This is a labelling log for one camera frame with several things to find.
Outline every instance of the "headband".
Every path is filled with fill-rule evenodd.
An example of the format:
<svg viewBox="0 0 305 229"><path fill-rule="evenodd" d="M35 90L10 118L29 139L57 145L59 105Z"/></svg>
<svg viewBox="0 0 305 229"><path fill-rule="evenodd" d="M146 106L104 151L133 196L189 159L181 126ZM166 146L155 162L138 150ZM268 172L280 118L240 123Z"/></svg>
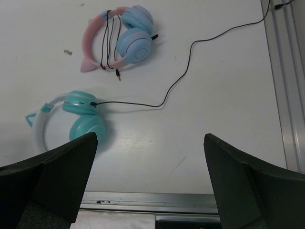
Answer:
<svg viewBox="0 0 305 229"><path fill-rule="evenodd" d="M122 16L127 7L118 7L115 10L104 11L102 14L99 14L94 19L89 20L88 27L85 30L85 33L82 37L81 48L84 54L84 59L81 63L81 72L88 72L96 68L102 68L100 63L96 61L92 54L92 41L97 32L97 30L107 21L116 15ZM109 63L114 69L119 69L126 66L127 63L124 61L124 58L121 58L117 61Z"/></svg>
<svg viewBox="0 0 305 229"><path fill-rule="evenodd" d="M32 139L33 139L33 147L36 152L44 153L47 151L45 143L44 143L44 124L47 120L49 113L54 108L55 104L59 102L63 102L67 97L67 94L61 94L56 96L51 102L48 104L45 103L42 108L36 113L35 122L32 126Z"/></svg>

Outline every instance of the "headphones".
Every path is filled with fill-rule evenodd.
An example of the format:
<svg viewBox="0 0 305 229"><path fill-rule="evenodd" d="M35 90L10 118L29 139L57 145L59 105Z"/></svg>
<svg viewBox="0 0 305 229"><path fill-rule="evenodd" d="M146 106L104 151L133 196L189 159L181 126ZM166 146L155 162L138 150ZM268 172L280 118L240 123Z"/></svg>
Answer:
<svg viewBox="0 0 305 229"><path fill-rule="evenodd" d="M31 114L26 117L27 122L32 126L32 140L36 152L44 153L47 151L43 140L44 124L51 110L58 102L63 102L62 109L64 111L81 115L70 129L70 141L88 132L96 133L99 144L104 141L106 136L104 122L99 117L98 108L90 104L97 103L97 98L89 93L72 91L56 96L51 102L45 103L36 114ZM33 117L35 117L35 121L31 122L30 118Z"/></svg>
<svg viewBox="0 0 305 229"><path fill-rule="evenodd" d="M92 41L97 30L110 18L120 15L123 25L128 29L118 39L116 48L122 57L102 66L96 61L92 54ZM151 33L153 31L153 17L142 6L118 7L115 10L107 10L89 21L88 27L82 37L82 51L84 59L81 63L81 72L89 72L96 68L120 69L128 64L145 60L151 51Z"/></svg>

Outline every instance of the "pink headband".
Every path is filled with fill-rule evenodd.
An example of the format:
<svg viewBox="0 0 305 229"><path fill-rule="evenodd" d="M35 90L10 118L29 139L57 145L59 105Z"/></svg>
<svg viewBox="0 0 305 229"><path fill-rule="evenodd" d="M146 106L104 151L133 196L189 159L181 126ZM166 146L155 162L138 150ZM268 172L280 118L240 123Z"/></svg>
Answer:
<svg viewBox="0 0 305 229"><path fill-rule="evenodd" d="M97 32L97 30L107 21L108 18L112 18L116 15L122 15L127 7L118 7L116 10L111 10L109 12L105 11L102 14L99 14L94 19L89 20L89 24L86 28L86 31L82 37L81 48L84 54L84 59L81 63L81 73L92 71L96 68L101 68L101 65L98 61L96 61L93 57L91 48L92 41ZM114 69L119 69L127 65L124 62L124 59L117 60L115 62L109 63L109 65Z"/></svg>

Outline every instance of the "cat ear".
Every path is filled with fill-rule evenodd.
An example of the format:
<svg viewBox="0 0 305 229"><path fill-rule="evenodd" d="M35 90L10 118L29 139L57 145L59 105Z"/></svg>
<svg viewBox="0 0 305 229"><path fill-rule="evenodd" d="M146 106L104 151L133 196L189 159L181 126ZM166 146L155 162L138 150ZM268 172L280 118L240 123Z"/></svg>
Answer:
<svg viewBox="0 0 305 229"><path fill-rule="evenodd" d="M92 63L90 63L86 58L84 58L82 60L81 63L81 73L86 73L86 72L90 72L94 69L96 69L97 67L95 65L93 65Z"/></svg>
<svg viewBox="0 0 305 229"><path fill-rule="evenodd" d="M29 114L29 115L25 116L25 120L27 120L30 127L33 126L33 123L35 121L35 117L36 117L36 113L32 113L32 114Z"/></svg>

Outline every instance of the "metal frame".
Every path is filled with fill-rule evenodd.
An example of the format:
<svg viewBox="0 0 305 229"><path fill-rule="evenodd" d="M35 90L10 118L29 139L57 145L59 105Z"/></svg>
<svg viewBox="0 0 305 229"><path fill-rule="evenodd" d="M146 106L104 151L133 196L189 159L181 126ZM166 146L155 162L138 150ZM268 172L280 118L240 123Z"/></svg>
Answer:
<svg viewBox="0 0 305 229"><path fill-rule="evenodd" d="M268 0L261 2L265 12ZM264 23L286 165L305 172L305 77L291 5L271 11ZM213 195L85 192L81 209L149 212L157 220L220 222Z"/></svg>

